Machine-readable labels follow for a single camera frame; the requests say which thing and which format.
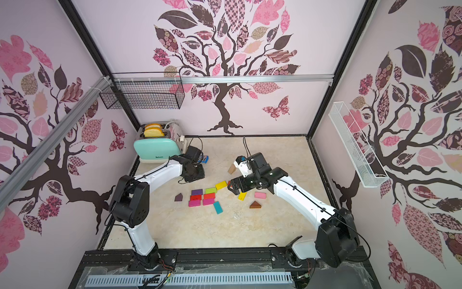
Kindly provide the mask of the yellow block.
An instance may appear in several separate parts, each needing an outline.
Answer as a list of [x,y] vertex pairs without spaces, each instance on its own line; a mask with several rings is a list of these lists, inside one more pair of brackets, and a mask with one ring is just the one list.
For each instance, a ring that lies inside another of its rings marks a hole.
[[227,188],[228,183],[226,181],[222,181],[215,185],[216,190],[221,190]]
[[240,194],[238,195],[238,199],[239,199],[240,201],[244,201],[246,196],[247,196],[246,193],[240,193]]

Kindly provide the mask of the purple rectangular block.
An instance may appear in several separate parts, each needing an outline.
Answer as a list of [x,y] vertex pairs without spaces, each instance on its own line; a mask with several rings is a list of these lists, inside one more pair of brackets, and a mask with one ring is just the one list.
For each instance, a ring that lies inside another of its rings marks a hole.
[[203,195],[203,190],[202,189],[196,189],[191,191],[191,196],[200,196]]

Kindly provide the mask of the lime green block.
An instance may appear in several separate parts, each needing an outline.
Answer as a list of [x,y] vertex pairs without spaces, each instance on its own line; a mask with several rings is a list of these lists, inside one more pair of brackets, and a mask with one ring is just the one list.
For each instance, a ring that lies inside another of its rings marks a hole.
[[212,194],[212,193],[216,193],[217,192],[217,189],[215,187],[212,187],[212,188],[207,188],[205,190],[205,194]]

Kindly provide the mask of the purple triangle block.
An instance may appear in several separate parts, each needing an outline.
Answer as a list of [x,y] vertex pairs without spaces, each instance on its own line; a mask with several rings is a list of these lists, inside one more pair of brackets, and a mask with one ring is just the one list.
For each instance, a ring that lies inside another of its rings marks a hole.
[[176,195],[174,198],[175,202],[182,202],[182,200],[183,200],[183,195],[181,193]]

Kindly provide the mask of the magenta block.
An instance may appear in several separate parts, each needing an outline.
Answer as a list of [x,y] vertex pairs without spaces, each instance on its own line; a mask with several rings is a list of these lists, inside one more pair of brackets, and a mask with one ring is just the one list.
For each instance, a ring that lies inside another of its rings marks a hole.
[[199,207],[201,206],[202,201],[201,200],[192,200],[188,202],[189,207]]
[[215,203],[215,199],[214,199],[214,198],[204,199],[203,202],[202,202],[202,204],[203,204],[204,206],[206,206],[206,205],[213,205],[214,203]]

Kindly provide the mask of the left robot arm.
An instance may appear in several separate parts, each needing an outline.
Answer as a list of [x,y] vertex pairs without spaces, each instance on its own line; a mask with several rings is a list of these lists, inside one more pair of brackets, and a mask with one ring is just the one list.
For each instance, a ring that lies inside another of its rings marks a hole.
[[152,270],[160,263],[158,245],[152,238],[146,219],[150,210],[150,194],[181,177],[192,183],[205,177],[201,156],[174,155],[161,166],[141,175],[121,177],[111,201],[111,215],[124,227],[132,243],[139,265]]

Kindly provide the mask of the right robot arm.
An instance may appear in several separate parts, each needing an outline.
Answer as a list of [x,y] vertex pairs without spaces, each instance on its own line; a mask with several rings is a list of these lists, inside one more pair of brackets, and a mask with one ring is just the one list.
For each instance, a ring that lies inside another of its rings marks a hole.
[[262,154],[237,157],[231,168],[232,172],[235,170],[239,170],[241,176],[229,181],[228,190],[238,195],[253,189],[267,189],[292,205],[314,226],[316,238],[300,237],[288,245],[295,260],[316,258],[337,268],[359,247],[359,233],[351,212],[320,201],[283,169],[271,168]]

